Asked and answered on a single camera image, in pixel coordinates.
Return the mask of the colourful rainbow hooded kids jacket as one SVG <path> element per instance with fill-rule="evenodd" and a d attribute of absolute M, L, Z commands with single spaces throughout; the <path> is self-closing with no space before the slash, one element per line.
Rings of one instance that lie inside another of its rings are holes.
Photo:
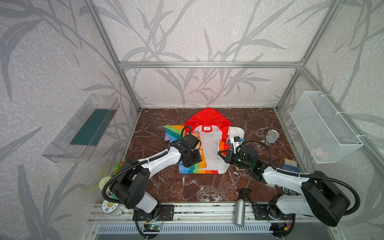
<path fill-rule="evenodd" d="M 182 133 L 184 125 L 164 126 L 166 135 L 165 141 L 175 141 L 185 135 L 192 133 L 201 142 L 198 144 L 202 162 L 185 168 L 179 165 L 181 174 L 224 174 L 229 168 L 229 164 L 218 156 L 218 151 L 231 149 L 230 138 L 241 137 L 244 139 L 245 131 L 238 127 L 233 127 L 232 123 L 220 112 L 213 108 L 205 108 L 193 115 L 186 126 L 192 129 L 186 129 Z"/>

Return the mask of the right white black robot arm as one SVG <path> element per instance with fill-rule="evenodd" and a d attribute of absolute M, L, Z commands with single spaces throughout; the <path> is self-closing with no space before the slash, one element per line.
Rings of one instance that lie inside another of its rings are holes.
<path fill-rule="evenodd" d="M 235 151 L 227 145 L 219 146 L 218 156 L 227 164 L 248 170 L 258 182 L 296 192 L 295 196 L 275 196 L 264 211 L 256 208 L 256 213 L 268 214 L 272 219 L 305 215 L 335 227 L 343 216 L 354 213 L 360 206 L 358 193 L 348 184 L 319 171 L 302 174 L 267 166 L 252 146 L 238 146 Z"/>

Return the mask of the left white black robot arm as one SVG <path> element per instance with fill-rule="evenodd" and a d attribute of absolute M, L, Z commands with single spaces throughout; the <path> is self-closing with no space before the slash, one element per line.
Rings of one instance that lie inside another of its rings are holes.
<path fill-rule="evenodd" d="M 169 166 L 196 164 L 202 161 L 201 141 L 193 134 L 187 134 L 167 148 L 149 158 L 138 161 L 125 161 L 118 173 L 104 185 L 104 200 L 124 205 L 127 209 L 141 210 L 152 218 L 161 211 L 161 204 L 146 192 L 150 178 Z"/>

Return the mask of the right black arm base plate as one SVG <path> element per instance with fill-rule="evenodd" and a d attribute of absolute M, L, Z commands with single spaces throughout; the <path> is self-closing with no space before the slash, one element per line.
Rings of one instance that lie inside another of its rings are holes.
<path fill-rule="evenodd" d="M 288 214 L 285 215 L 281 212 L 275 204 L 252 204 L 252 210 L 255 216 L 255 220 L 294 220 L 296 215 Z"/>

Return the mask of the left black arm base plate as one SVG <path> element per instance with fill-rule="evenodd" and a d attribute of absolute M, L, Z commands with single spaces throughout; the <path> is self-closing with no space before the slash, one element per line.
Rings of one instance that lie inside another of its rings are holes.
<path fill-rule="evenodd" d="M 143 210 L 134 210 L 138 221 L 172 221 L 175 213 L 174 205 L 158 204 L 150 213 Z"/>

